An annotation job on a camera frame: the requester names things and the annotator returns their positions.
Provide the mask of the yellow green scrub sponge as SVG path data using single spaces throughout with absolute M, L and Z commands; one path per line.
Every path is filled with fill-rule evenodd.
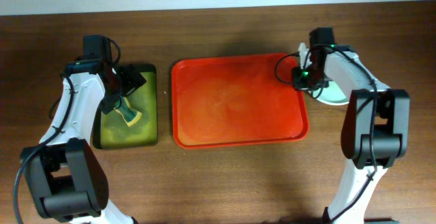
M 126 97 L 120 98 L 114 111 L 122 116 L 128 127 L 135 125 L 142 117 L 142 113 L 133 109 Z

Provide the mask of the pale green plate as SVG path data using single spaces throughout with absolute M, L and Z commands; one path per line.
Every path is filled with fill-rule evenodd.
M 338 84 L 330 78 L 317 83 L 308 94 L 315 100 L 329 106 L 344 106 L 349 103 L 351 88 L 348 85 Z

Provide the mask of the red plastic serving tray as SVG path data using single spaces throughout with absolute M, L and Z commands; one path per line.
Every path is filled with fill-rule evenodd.
M 280 82 L 285 53 L 183 59 L 171 69 L 172 134 L 185 149 L 295 142 L 309 132 L 303 94 Z

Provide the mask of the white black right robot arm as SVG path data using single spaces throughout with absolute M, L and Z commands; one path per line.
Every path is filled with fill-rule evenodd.
M 379 81 L 350 46 L 300 44 L 297 55 L 295 88 L 315 99 L 341 93 L 348 100 L 341 130 L 345 168 L 322 222 L 364 223 L 377 184 L 407 150 L 409 95 Z

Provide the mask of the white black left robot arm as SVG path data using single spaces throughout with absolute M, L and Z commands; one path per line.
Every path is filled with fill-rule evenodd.
M 133 65 L 93 59 L 68 63 L 63 92 L 46 134 L 20 156 L 14 188 L 25 177 L 37 213 L 60 223 L 135 223 L 109 199 L 108 180 L 89 140 L 95 115 L 119 110 L 138 121 L 126 100 L 145 84 Z

